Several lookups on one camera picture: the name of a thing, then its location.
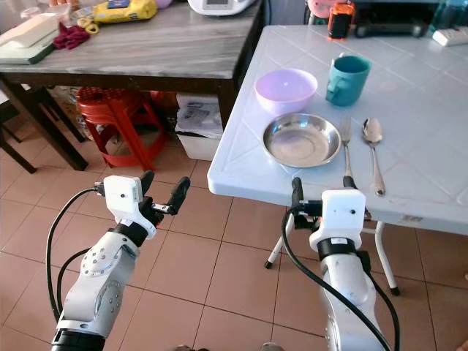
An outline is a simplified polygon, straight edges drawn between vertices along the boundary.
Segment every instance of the power strip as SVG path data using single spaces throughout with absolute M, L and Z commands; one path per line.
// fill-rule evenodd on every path
M 442 46 L 468 44 L 468 27 L 439 29 L 432 34 L 432 39 Z

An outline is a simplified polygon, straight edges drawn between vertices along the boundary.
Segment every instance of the tiled floor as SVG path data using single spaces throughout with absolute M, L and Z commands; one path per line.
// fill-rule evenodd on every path
M 140 170 L 106 167 L 91 142 L 70 138 L 90 163 L 86 172 L 76 172 L 33 129 L 26 126 L 19 134 L 24 142 L 11 143 L 39 170 L 29 175 L 0 151 L 0 350 L 49 350 L 55 323 L 44 253 L 51 222 L 77 190 L 111 173 L 136 176 Z M 188 344 L 257 351 L 272 340 L 286 351 L 326 350 L 318 287 L 287 256 L 269 271 L 263 267 L 284 208 L 211 194 L 210 163 L 188 159 L 177 143 L 155 165 L 148 193 L 159 202 L 168 199 L 181 176 L 191 176 L 192 188 L 180 214 L 166 218 L 156 238 L 143 246 L 105 349 L 168 351 Z M 74 205 L 56 231 L 53 275 L 112 225 L 102 198 L 89 194 Z M 373 236 L 363 234 L 363 242 L 374 276 L 387 290 Z M 454 351 L 468 339 L 468 237 L 389 225 L 384 242 L 401 290 L 391 298 L 403 350 Z M 307 233 L 293 233 L 291 244 L 307 266 L 319 270 Z M 78 263 L 72 264 L 65 292 L 77 272 Z M 391 340 L 391 320 L 380 300 L 376 311 Z

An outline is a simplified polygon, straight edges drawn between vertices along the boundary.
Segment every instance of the red plastic stool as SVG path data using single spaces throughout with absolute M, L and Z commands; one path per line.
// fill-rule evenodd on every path
M 167 133 L 141 93 L 126 89 L 85 86 L 77 94 L 77 103 L 97 148 L 109 166 L 140 165 L 143 170 L 154 169 L 151 160 L 162 150 Z M 105 124 L 106 127 L 98 132 L 97 124 Z M 134 124 L 153 124 L 158 128 L 159 135 L 148 148 L 141 143 Z M 131 155 L 118 156 L 107 152 L 107 142 L 118 133 L 127 143 Z

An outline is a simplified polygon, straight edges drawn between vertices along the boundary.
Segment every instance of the stainless steel plate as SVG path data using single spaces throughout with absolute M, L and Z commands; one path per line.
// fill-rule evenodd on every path
M 341 137 L 326 119 L 306 113 L 288 113 L 272 121 L 263 133 L 265 150 L 290 167 L 329 163 L 338 153 Z

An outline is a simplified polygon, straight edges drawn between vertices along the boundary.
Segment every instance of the red cloth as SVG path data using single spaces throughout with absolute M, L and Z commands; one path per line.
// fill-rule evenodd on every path
M 57 49 L 67 48 L 71 50 L 88 40 L 91 36 L 84 28 L 79 26 L 67 28 L 62 22 L 59 23 L 58 30 L 60 35 L 53 40 L 53 46 Z

